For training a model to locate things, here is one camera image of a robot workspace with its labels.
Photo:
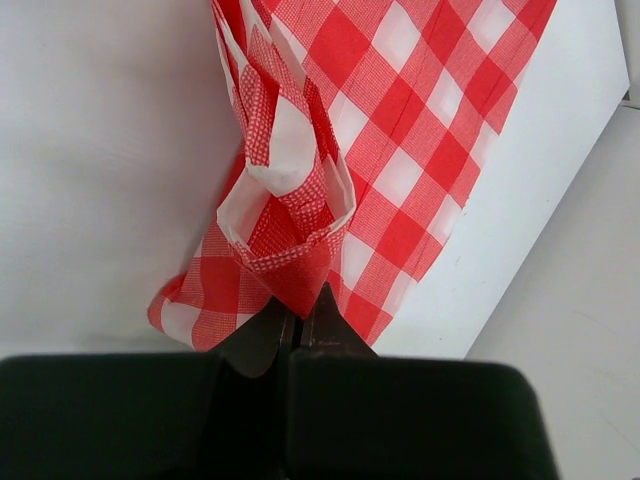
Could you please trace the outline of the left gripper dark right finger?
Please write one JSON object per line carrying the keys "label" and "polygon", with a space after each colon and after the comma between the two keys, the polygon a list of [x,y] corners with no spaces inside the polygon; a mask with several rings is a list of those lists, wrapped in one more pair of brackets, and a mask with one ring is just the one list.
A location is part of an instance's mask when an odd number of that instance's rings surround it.
{"label": "left gripper dark right finger", "polygon": [[376,353],[340,314],[331,286],[325,283],[303,321],[299,347],[334,356],[377,358]]}

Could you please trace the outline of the red white checkered cloth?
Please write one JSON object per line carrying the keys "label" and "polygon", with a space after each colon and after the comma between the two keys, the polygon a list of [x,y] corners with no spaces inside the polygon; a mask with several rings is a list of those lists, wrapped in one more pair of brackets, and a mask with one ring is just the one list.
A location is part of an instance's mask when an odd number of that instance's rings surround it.
{"label": "red white checkered cloth", "polygon": [[197,350],[329,285],[374,343],[449,239],[551,1],[215,1],[242,141],[148,319]]}

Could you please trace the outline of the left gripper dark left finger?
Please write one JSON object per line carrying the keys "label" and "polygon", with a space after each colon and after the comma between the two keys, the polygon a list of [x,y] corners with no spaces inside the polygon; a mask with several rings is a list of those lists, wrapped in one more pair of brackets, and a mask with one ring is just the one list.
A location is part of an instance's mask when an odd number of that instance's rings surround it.
{"label": "left gripper dark left finger", "polygon": [[258,378],[290,349],[295,314],[276,297],[219,344],[219,355],[240,375]]}

